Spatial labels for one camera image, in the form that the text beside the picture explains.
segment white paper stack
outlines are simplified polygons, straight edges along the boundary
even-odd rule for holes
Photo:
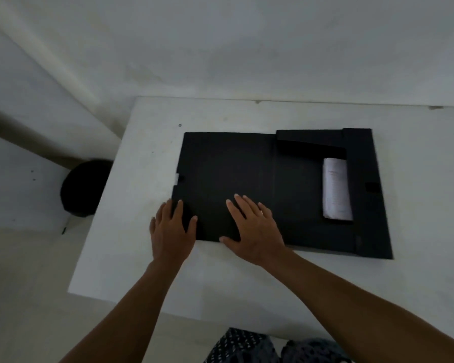
[[[323,162],[323,216],[353,220],[346,160],[325,158]]]

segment person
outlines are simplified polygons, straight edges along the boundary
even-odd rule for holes
[[[451,362],[454,339],[430,324],[348,281],[312,264],[285,247],[272,212],[247,196],[235,195],[227,208],[241,239],[220,241],[237,256],[272,274],[293,292],[336,341],[290,342],[283,362]],[[183,202],[173,213],[163,203],[151,219],[153,261],[115,308],[61,363],[141,362],[163,300],[195,243],[197,217],[182,226]],[[229,329],[206,362],[280,361],[264,335]]]

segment black folder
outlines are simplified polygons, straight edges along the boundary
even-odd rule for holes
[[[324,158],[347,161],[353,221],[323,217]],[[225,206],[239,194],[272,210],[287,245],[393,258],[371,129],[185,133],[177,177],[172,199],[185,227],[198,216],[197,239],[240,239]]]

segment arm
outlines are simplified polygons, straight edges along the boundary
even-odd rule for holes
[[[150,223],[153,261],[145,274],[61,363],[141,362],[166,293],[194,246],[197,218],[185,232],[182,212],[182,201],[172,218],[171,200],[162,204]]]
[[[248,197],[227,201],[241,241],[222,237],[237,256],[282,282],[357,362],[454,362],[454,339],[405,309],[312,264],[284,246],[271,211]]]

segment table top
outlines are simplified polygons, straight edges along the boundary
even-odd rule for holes
[[[118,302],[144,272],[149,220],[171,195],[184,132],[343,127],[373,129],[394,260],[297,253],[454,337],[454,108],[138,98],[69,292]],[[284,338],[328,336],[277,280],[207,241],[195,243],[162,311]]]

